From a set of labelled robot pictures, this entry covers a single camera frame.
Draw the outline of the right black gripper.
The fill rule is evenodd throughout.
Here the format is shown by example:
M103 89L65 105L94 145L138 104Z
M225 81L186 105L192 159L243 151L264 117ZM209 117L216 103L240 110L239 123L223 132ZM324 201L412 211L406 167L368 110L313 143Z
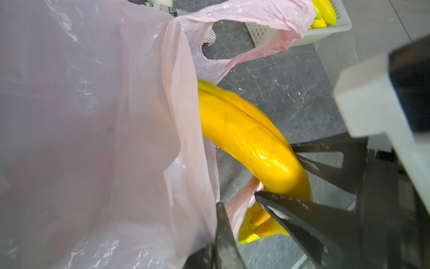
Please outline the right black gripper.
M351 211L266 191L255 193L256 202L317 269L427 269L430 215L395 152L367 156L367 143L341 133L292 145L306 171L348 193L363 177L359 221Z

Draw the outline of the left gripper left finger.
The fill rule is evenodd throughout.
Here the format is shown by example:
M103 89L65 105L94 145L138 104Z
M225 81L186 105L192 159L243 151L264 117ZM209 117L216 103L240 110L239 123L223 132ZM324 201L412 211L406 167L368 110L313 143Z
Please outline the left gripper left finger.
M196 253L191 254L183 269L212 269L214 264L213 244L208 244Z

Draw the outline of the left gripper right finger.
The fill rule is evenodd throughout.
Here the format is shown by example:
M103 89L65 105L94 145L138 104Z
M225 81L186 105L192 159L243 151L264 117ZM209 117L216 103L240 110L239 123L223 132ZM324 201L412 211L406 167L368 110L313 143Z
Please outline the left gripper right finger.
M222 202L216 204L215 269L246 269Z

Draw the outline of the orange-yellow banana bunch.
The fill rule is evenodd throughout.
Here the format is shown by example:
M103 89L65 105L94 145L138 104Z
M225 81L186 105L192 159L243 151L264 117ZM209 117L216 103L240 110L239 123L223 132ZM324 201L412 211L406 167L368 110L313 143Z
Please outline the orange-yellow banana bunch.
M198 81L204 137L231 155L253 175L226 206L234 237L240 244L288 232L256 201L264 190L311 201L308 175L284 135L255 105L210 82Z

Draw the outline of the pink plastic bag with print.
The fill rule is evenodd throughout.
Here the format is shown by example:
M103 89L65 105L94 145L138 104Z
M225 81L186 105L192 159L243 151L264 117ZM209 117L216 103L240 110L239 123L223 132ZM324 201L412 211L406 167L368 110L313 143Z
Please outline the pink plastic bag with print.
M183 267L220 198L198 81L287 50L314 17L311 1L2 1L1 267Z

